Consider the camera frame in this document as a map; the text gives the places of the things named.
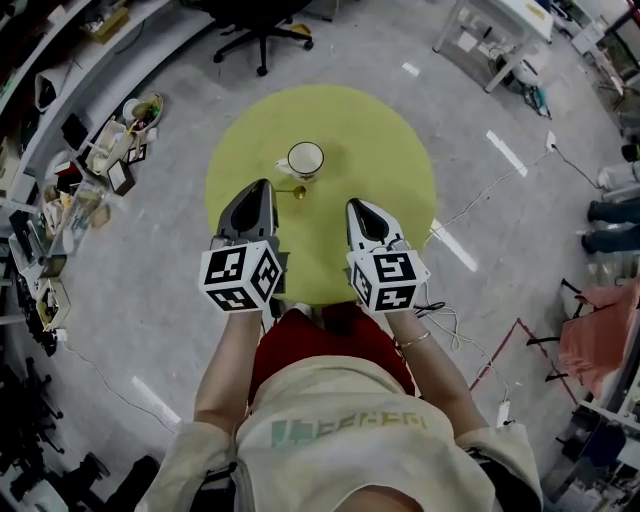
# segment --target desk leg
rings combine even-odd
[[[447,34],[451,30],[451,27],[453,27],[453,24],[458,19],[458,16],[460,15],[460,11],[464,8],[465,5],[467,5],[467,0],[458,0],[456,2],[456,5],[453,6],[453,9],[449,11],[449,16],[447,17],[447,21],[445,21],[444,27],[442,27],[442,32],[440,32],[440,37],[438,37],[438,41],[436,42],[436,45],[433,47],[434,52],[436,53],[440,52],[440,48],[442,48],[442,43],[444,43],[444,40],[446,39]]]
[[[498,72],[498,74],[493,77],[493,80],[489,82],[489,85],[487,85],[484,88],[484,90],[486,92],[493,91],[496,85],[502,82],[504,77],[509,74],[509,72],[515,67],[515,65],[518,64],[518,62],[520,62],[522,59],[524,59],[524,56],[527,53],[528,49],[529,49],[529,39],[525,40],[522,43],[522,45],[520,46],[516,54],[513,56],[513,58],[511,58],[511,60],[509,60],[509,62],[506,63],[506,65]]]

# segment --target shoe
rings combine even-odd
[[[580,237],[580,243],[582,244],[582,248],[587,252],[587,254],[595,254],[597,251],[589,245],[589,240],[587,238],[588,235],[582,235]]]
[[[587,220],[589,222],[593,222],[596,219],[593,217],[593,209],[595,208],[595,206],[598,204],[598,201],[591,201],[589,203],[589,209],[587,210]]]

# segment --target person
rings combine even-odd
[[[386,318],[406,365],[353,303],[323,327],[292,309],[259,344],[261,313],[230,315],[137,510],[540,511],[524,426],[490,428],[414,312]]]
[[[591,201],[587,211],[587,220],[622,224],[632,222],[640,224],[640,200],[624,203],[600,203]],[[589,254],[596,252],[636,251],[640,249],[640,225],[622,230],[597,230],[582,235],[582,247]]]

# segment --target concrete floor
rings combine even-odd
[[[134,167],[136,186],[112,202],[111,222],[88,233],[62,276],[72,304],[67,346],[77,353],[60,346],[49,359],[22,326],[11,328],[11,357],[33,355],[37,367],[52,374],[53,401],[65,413],[58,440],[67,453],[51,457],[52,464],[74,467],[94,452],[112,471],[98,483],[101,495],[115,489],[143,454],[161,458],[177,420],[191,416],[199,379],[224,325],[195,284],[200,253],[211,236],[203,206],[207,165],[224,131],[257,100],[300,84],[331,83],[387,103],[427,147],[442,224],[514,169],[487,138],[489,130],[525,164],[542,155],[549,129],[563,154],[593,179],[603,164],[620,160],[622,140],[594,93],[591,71],[557,34],[542,50],[549,60],[543,72],[554,115],[549,121],[502,87],[485,93],[477,80],[488,77],[486,61],[474,68],[473,59],[451,44],[441,55],[431,51],[451,0],[342,3],[333,24],[296,18],[313,29],[311,52],[270,41],[265,78],[255,74],[256,45],[214,64],[215,48],[225,44],[215,32],[159,70],[144,88],[167,99],[160,139]],[[517,318],[539,335],[552,334],[559,322],[560,279],[578,286],[590,279],[576,233],[587,229],[587,204],[598,194],[557,154],[528,171],[502,181],[446,227],[467,256],[455,257],[451,244],[436,237],[423,254],[433,274],[431,300],[456,308],[460,332],[489,353]],[[453,326],[451,317],[436,319]],[[450,336],[426,322],[450,351]],[[553,438],[568,422],[572,402],[559,381],[544,384],[549,363],[524,346],[526,339],[514,328],[496,368],[509,385],[512,415],[528,426],[545,473],[558,453]],[[463,342],[450,352],[473,382],[486,362],[480,351]],[[99,368],[113,391],[152,411],[165,426],[116,396],[78,353]],[[580,393],[577,384],[569,384]],[[490,422],[503,393],[492,374],[474,390]]]

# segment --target chair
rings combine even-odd
[[[304,41],[305,50],[311,50],[313,48],[311,36],[283,30],[276,26],[285,20],[291,22],[291,16],[310,3],[311,0],[210,0],[205,2],[205,9],[216,19],[218,27],[235,25],[235,30],[249,30],[220,48],[214,55],[213,62],[220,63],[224,60],[225,53],[253,39],[259,39],[262,65],[258,68],[258,75],[265,76],[268,73],[267,37],[287,37]]]

